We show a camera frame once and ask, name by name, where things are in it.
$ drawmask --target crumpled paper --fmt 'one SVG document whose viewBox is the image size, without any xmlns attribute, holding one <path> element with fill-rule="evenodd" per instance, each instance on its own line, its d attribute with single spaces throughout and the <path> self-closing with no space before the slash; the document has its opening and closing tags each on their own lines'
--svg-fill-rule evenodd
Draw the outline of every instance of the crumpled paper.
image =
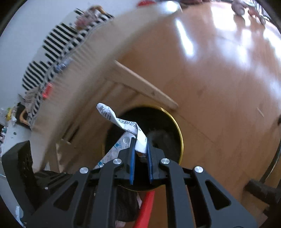
<svg viewBox="0 0 281 228">
<path fill-rule="evenodd" d="M 147 137 L 136 122 L 117 118 L 114 111 L 103 103 L 98 103 L 97 109 L 99 113 L 107 120 L 122 128 L 124 131 L 130 132 L 131 134 L 135 135 L 137 138 L 135 150 L 141 153 L 141 156 L 138 153 L 140 157 L 146 156 Z"/>
</svg>

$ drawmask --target wooden floor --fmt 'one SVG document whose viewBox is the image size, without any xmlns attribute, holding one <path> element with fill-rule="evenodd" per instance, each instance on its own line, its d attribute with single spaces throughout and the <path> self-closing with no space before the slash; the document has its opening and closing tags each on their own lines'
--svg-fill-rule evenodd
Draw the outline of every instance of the wooden floor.
<svg viewBox="0 0 281 228">
<path fill-rule="evenodd" d="M 182 166 L 201 165 L 259 218 L 265 205 L 243 187 L 260 179 L 281 137 L 278 30 L 234 15 L 228 3 L 205 3 L 143 34 L 119 61 L 179 104 Z M 155 197 L 150 227 L 166 227 L 164 187 Z"/>
</svg>

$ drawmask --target striped fabric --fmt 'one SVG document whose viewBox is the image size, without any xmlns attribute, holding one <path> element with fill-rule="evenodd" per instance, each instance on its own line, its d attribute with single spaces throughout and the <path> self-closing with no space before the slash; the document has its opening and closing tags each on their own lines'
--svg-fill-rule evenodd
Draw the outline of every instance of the striped fabric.
<svg viewBox="0 0 281 228">
<path fill-rule="evenodd" d="M 92 22 L 86 29 L 77 31 L 71 25 L 74 25 L 76 17 L 83 14 L 82 11 L 76 9 L 70 13 L 62 23 L 56 25 L 55 28 L 47 35 L 43 41 L 42 47 L 37 51 L 26 68 L 22 79 L 22 86 L 25 90 L 34 87 L 40 87 L 36 95 L 35 102 L 28 113 L 28 122 L 32 126 L 35 121 L 36 114 L 42 103 L 42 93 L 44 92 L 48 82 L 52 82 L 57 75 L 54 68 L 64 61 L 69 54 L 79 46 L 86 36 L 97 26 L 113 19 L 112 15 L 99 15 L 98 20 Z"/>
</svg>

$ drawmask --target chair leg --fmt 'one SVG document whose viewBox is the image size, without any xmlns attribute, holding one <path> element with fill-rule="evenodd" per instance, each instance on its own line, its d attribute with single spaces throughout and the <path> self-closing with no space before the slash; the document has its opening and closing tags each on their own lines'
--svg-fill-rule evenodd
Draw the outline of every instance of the chair leg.
<svg viewBox="0 0 281 228">
<path fill-rule="evenodd" d="M 269 215 L 270 215 L 270 206 L 267 207 L 266 209 L 264 209 L 263 213 L 264 213 L 267 217 L 269 217 Z"/>
<path fill-rule="evenodd" d="M 269 205 L 276 205 L 281 198 L 281 190 L 253 179 L 247 183 L 245 190 Z"/>
</svg>

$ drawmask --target black object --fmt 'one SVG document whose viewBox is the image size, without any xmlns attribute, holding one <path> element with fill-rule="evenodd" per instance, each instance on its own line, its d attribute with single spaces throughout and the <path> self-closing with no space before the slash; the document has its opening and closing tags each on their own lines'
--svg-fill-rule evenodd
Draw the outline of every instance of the black object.
<svg viewBox="0 0 281 228">
<path fill-rule="evenodd" d="M 121 186 L 117 186 L 115 209 L 116 220 L 123 222 L 135 221 L 138 213 L 139 204 L 137 201 L 137 192 L 129 191 Z"/>
<path fill-rule="evenodd" d="M 23 223 L 27 228 L 115 227 L 117 186 L 130 184 L 130 154 L 134 151 L 134 143 L 135 139 L 132 139 L 131 147 L 120 151 L 118 158 L 121 162 L 113 160 L 103 168 L 91 171 L 84 168 L 74 175 L 49 171 L 35 174 L 39 189 L 39 196 L 35 198 L 45 197 L 42 203 L 38 203 L 39 206 L 29 201 L 32 195 L 28 191 L 35 188 L 32 177 L 32 181 L 28 182 L 32 188 L 25 188 L 26 178 L 31 176 L 30 170 L 22 170 L 26 175 L 19 178 L 21 166 L 14 166 L 16 157 L 22 159 L 24 153 L 30 153 L 29 142 L 14 146 L 2 157 L 2 162 L 10 187 L 24 211 Z M 166 185 L 169 227 L 194 227 L 192 208 L 196 227 L 257 227 L 255 219 L 246 209 L 206 171 L 198 173 L 195 169 L 185 169 L 172 160 L 162 164 L 160 161 L 165 157 L 163 151 L 149 147 L 152 185 Z"/>
<path fill-rule="evenodd" d="M 0 222 L 2 228 L 22 228 L 0 196 Z"/>
<path fill-rule="evenodd" d="M 0 36 L 2 35 L 4 29 L 6 28 L 9 21 L 12 19 L 17 10 L 26 2 L 27 0 L 2 0 L 0 8 Z"/>
<path fill-rule="evenodd" d="M 269 15 L 271 22 L 277 27 L 281 33 L 281 5 L 277 0 L 255 0 L 264 8 Z"/>
<path fill-rule="evenodd" d="M 173 134 L 168 134 L 165 130 L 155 130 L 147 134 L 147 140 L 153 147 L 163 150 L 166 158 L 179 161 L 180 153 L 174 151 L 180 152 L 180 145 Z"/>
<path fill-rule="evenodd" d="M 177 146 L 175 151 L 173 151 L 174 155 L 176 156 L 176 160 L 174 161 L 179 160 L 181 152 L 181 138 L 175 123 L 165 112 L 153 107 L 137 107 L 118 116 L 118 118 L 137 122 L 146 136 L 152 131 L 165 131 L 169 135 L 170 139 L 174 141 L 174 145 Z M 124 130 L 115 124 L 112 124 L 111 128 L 108 130 L 105 140 L 106 152 L 114 146 L 124 132 Z"/>
<path fill-rule="evenodd" d="M 245 186 L 245 190 L 269 205 L 263 211 L 268 219 L 262 224 L 261 227 L 279 227 L 281 224 L 281 180 L 279 181 L 278 186 L 273 188 L 263 184 L 260 181 L 252 179 Z"/>
<path fill-rule="evenodd" d="M 281 115 L 278 117 L 278 121 L 277 121 L 277 126 L 279 126 L 281 124 Z M 260 179 L 260 182 L 262 184 L 265 183 L 266 179 L 269 177 L 269 175 L 272 173 L 273 169 L 275 168 L 277 162 L 279 161 L 281 157 L 281 139 L 278 145 L 278 148 L 276 150 L 276 153 L 270 163 L 270 165 L 268 166 L 268 168 L 266 169 L 265 173 L 263 174 L 263 176 Z"/>
</svg>

